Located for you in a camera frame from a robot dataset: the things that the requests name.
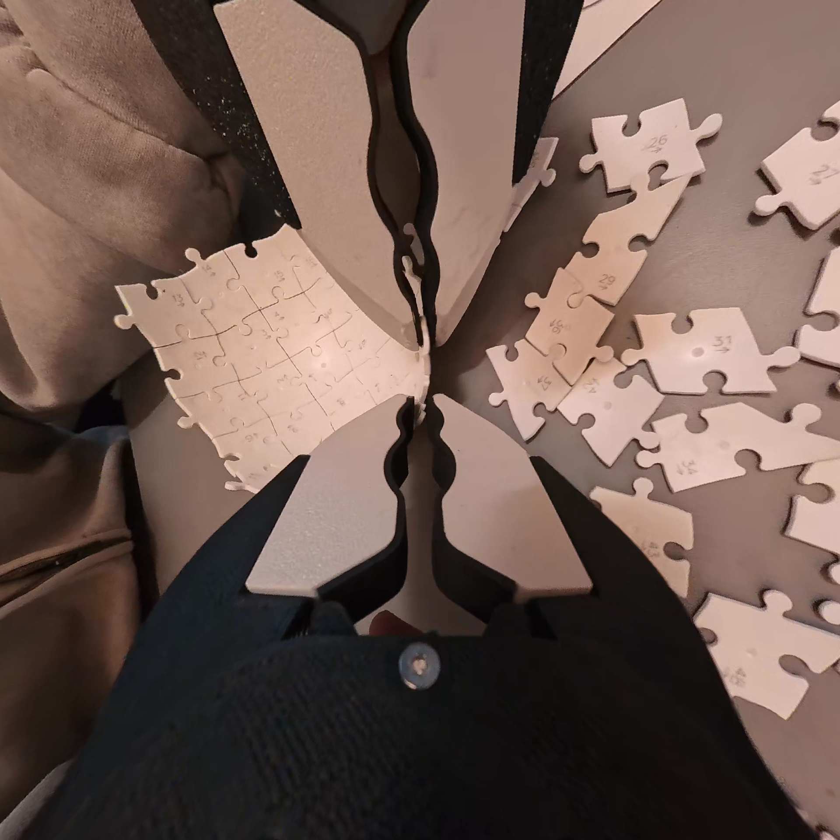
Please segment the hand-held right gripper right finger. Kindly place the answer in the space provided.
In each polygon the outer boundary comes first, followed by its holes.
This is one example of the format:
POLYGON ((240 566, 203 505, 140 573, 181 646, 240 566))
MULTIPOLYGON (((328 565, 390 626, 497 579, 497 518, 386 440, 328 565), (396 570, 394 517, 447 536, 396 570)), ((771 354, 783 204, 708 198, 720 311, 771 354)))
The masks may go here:
POLYGON ((588 595, 592 579, 526 450, 444 394, 427 409, 437 485, 437 588, 487 634, 555 636, 538 601, 588 595))

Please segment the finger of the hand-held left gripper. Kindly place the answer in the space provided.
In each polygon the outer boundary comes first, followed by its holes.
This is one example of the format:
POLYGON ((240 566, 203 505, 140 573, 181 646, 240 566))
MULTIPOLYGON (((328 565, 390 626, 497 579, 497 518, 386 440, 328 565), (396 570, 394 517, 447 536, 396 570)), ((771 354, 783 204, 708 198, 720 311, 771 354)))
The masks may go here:
POLYGON ((422 342, 407 247, 375 184, 379 109, 361 37, 315 2, 215 6, 311 252, 405 347, 422 342))
POLYGON ((423 307, 445 343, 511 213, 524 1, 411 2, 392 42, 397 112, 416 152, 423 307))

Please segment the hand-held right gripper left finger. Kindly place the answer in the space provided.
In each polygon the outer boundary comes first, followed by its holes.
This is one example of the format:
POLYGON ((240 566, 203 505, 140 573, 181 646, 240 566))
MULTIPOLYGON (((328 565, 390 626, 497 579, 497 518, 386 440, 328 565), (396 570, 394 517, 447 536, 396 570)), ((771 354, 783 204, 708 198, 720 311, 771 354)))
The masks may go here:
POLYGON ((337 602, 358 622, 406 580, 407 446, 415 401, 397 394, 312 452, 245 587, 337 602))

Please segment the joined white puzzle strip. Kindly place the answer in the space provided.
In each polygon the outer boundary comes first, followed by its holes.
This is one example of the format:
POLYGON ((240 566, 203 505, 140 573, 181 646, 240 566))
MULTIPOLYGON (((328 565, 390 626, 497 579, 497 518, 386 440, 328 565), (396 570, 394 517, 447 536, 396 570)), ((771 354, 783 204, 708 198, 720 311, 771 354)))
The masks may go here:
POLYGON ((509 231, 538 186, 550 186, 555 178, 555 170, 550 167, 551 159, 557 148, 559 138, 540 137, 535 145, 528 169, 520 182, 513 187, 510 213, 502 232, 509 231))

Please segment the curved white puzzle ball shell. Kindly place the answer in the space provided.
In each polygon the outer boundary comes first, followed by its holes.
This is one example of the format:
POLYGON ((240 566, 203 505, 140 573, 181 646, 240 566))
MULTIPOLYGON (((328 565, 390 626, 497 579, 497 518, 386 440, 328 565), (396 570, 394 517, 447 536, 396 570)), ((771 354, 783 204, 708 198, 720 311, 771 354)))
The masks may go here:
POLYGON ((168 279, 117 285, 115 324, 138 329, 165 384, 232 479, 257 493, 295 457, 393 396, 424 415, 430 363, 364 313, 299 233, 284 225, 255 243, 207 258, 168 279))

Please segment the person's left forearm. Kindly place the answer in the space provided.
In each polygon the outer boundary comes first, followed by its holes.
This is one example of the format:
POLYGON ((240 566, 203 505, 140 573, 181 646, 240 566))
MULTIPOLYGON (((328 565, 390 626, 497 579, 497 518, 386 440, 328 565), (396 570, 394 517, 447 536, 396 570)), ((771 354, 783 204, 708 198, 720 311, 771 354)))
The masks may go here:
POLYGON ((131 2, 2 2, 2 413, 70 413, 150 350, 118 284, 229 245, 245 171, 131 2))

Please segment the scattered loose white puzzle pieces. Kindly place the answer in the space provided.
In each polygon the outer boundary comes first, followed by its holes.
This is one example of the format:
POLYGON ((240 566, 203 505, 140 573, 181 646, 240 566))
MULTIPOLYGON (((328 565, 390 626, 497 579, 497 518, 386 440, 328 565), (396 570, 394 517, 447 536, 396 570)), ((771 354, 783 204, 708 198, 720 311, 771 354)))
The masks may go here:
MULTIPOLYGON (((619 304, 632 288, 648 256, 631 244, 655 242, 683 201, 690 182, 706 170, 698 144, 720 130, 719 113, 692 128, 680 98, 639 114, 638 129, 626 134, 627 115, 591 121, 593 152, 581 157, 581 173, 600 167, 607 194, 633 194, 624 205, 595 216, 582 243, 597 248, 578 251, 558 268, 544 295, 530 292, 524 305, 535 311, 522 339, 509 348, 486 350, 501 390, 488 403, 506 403, 521 438, 528 442, 545 424, 537 406, 559 412, 576 426, 581 417, 592 425, 581 440, 605 467, 612 468, 628 447, 637 447, 638 469, 661 470, 672 494, 711 487, 747 475, 737 461, 750 452, 765 472, 797 468, 802 483, 827 488, 829 498, 813 502, 791 499, 784 535, 838 555, 838 427, 816 433, 823 410, 800 399, 783 418, 741 402, 720 402, 699 410, 702 430, 688 428, 686 413, 655 415, 669 396, 708 396, 708 375, 722 377, 721 395, 770 397, 778 392, 773 371, 789 371, 803 359, 838 368, 838 325, 814 330, 804 325, 788 340, 765 353, 743 307, 696 308, 688 327, 675 330, 678 313, 641 312, 632 316, 638 347, 618 352, 602 343, 617 317, 619 304)), ((781 207, 792 210, 808 229, 818 229, 838 213, 838 102, 822 115, 836 128, 819 140, 804 128, 767 156, 761 172, 773 192, 753 208, 769 216, 781 207)), ((650 497, 649 476, 633 478, 633 492, 594 486, 588 497, 647 557, 681 601, 690 588, 699 592, 697 559, 670 557, 671 543, 693 551, 697 516, 650 497)), ((808 678, 784 669, 784 657, 803 663, 812 676, 838 674, 838 631, 799 621, 789 593, 763 585, 759 604, 709 591, 691 621, 711 635, 710 656, 729 693, 751 707, 801 728, 805 724, 808 678)))

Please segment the white paper instruction sheet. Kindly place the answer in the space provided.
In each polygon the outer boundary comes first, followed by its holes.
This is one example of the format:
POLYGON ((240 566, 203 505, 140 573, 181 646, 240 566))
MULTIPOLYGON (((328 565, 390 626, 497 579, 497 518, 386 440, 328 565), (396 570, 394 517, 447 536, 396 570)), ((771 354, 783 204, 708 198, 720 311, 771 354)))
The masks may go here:
POLYGON ((558 97, 659 1, 584 1, 553 97, 558 97))

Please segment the blue cloth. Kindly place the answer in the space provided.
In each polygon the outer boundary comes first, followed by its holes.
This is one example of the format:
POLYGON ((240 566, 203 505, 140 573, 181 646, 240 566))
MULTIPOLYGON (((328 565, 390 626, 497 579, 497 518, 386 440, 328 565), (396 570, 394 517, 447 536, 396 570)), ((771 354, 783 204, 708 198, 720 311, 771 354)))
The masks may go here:
POLYGON ((73 443, 93 445, 103 451, 115 447, 118 454, 122 452, 129 441, 129 427, 126 424, 91 427, 72 436, 73 443))

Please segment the beige zip hoodie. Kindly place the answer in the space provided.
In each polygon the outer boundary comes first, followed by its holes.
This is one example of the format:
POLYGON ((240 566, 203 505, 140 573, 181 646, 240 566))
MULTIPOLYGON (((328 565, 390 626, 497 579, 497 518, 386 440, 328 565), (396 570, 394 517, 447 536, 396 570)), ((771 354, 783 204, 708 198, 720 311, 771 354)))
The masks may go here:
POLYGON ((2 413, 1 813, 72 759, 157 600, 129 443, 2 413))

